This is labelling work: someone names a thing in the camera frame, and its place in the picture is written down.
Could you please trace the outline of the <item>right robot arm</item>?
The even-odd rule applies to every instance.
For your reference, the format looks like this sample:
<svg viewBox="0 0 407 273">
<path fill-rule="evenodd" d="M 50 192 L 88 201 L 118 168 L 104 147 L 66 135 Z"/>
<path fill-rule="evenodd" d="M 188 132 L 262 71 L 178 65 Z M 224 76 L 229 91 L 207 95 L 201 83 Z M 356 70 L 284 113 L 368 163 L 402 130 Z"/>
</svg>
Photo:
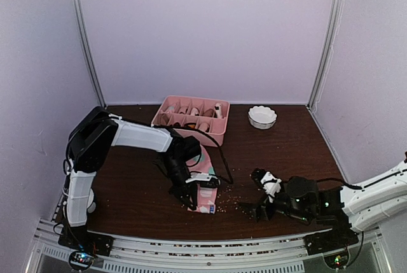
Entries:
<svg viewBox="0 0 407 273">
<path fill-rule="evenodd" d="M 321 190 L 320 180 L 293 176 L 287 181 L 264 169 L 255 169 L 251 179 L 263 191 L 255 203 L 239 206 L 251 218 L 270 220 L 280 213 L 306 225 L 332 227 L 326 234 L 330 248 L 340 248 L 359 233 L 406 209 L 406 161 L 388 171 L 355 185 Z"/>
</svg>

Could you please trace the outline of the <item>brown cream striped sock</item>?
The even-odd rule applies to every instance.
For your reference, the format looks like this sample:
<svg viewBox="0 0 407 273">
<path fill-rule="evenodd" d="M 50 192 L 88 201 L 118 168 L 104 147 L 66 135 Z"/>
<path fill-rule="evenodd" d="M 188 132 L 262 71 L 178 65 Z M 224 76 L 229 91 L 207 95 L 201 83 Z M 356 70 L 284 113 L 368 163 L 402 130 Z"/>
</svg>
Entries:
<svg viewBox="0 0 407 273">
<path fill-rule="evenodd" d="M 222 105 L 221 103 L 217 102 L 214 105 L 214 111 L 216 114 L 216 118 L 218 119 L 222 119 L 223 118 L 223 114 L 222 114 Z"/>
</svg>

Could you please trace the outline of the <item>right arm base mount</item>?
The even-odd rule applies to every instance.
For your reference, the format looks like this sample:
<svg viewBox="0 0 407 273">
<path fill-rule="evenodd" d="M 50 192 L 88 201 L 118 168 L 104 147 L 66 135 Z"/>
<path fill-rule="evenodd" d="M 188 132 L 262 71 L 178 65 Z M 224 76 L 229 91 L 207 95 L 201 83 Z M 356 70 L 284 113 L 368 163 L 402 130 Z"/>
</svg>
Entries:
<svg viewBox="0 0 407 273">
<path fill-rule="evenodd" d="M 332 229 L 316 232 L 303 238 L 308 255 L 326 253 L 345 248 L 359 242 L 358 235 L 348 229 Z"/>
</svg>

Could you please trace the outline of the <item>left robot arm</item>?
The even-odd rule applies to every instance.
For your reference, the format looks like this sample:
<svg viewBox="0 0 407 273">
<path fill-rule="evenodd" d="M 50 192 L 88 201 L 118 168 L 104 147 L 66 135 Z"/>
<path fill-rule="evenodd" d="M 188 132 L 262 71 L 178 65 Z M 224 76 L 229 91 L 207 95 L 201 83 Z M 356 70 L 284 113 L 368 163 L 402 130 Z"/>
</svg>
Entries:
<svg viewBox="0 0 407 273">
<path fill-rule="evenodd" d="M 192 211 L 198 209 L 200 188 L 217 189 L 221 183 L 213 172 L 199 170 L 199 161 L 209 159 L 196 137 L 133 122 L 97 106 L 70 133 L 63 163 L 66 238 L 78 250 L 92 243 L 87 230 L 88 214 L 95 206 L 92 185 L 114 150 L 137 156 L 156 153 L 159 168 L 172 184 L 170 194 Z"/>
</svg>

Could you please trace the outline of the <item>pink patterned sock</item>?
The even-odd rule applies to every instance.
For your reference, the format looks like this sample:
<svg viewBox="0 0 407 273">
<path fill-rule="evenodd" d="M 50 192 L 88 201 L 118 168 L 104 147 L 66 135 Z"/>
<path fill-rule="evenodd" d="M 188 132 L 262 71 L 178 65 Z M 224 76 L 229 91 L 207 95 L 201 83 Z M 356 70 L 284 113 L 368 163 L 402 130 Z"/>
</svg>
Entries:
<svg viewBox="0 0 407 273">
<path fill-rule="evenodd" d="M 193 179 L 200 179 L 197 184 L 197 208 L 195 212 L 205 214 L 216 213 L 217 188 L 209 188 L 209 179 L 216 176 L 210 156 L 207 150 L 201 146 L 201 154 L 188 160 L 186 163 Z"/>
</svg>

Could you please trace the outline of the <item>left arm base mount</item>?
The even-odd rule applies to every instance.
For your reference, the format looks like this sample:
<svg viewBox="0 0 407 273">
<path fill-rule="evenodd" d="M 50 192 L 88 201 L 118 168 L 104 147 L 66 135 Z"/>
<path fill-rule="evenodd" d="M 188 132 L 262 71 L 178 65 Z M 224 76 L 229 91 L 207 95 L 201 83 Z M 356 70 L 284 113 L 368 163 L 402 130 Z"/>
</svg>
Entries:
<svg viewBox="0 0 407 273">
<path fill-rule="evenodd" d="M 109 256 L 113 241 L 113 237 L 89 232 L 86 227 L 64 227 L 58 244 L 91 255 Z"/>
</svg>

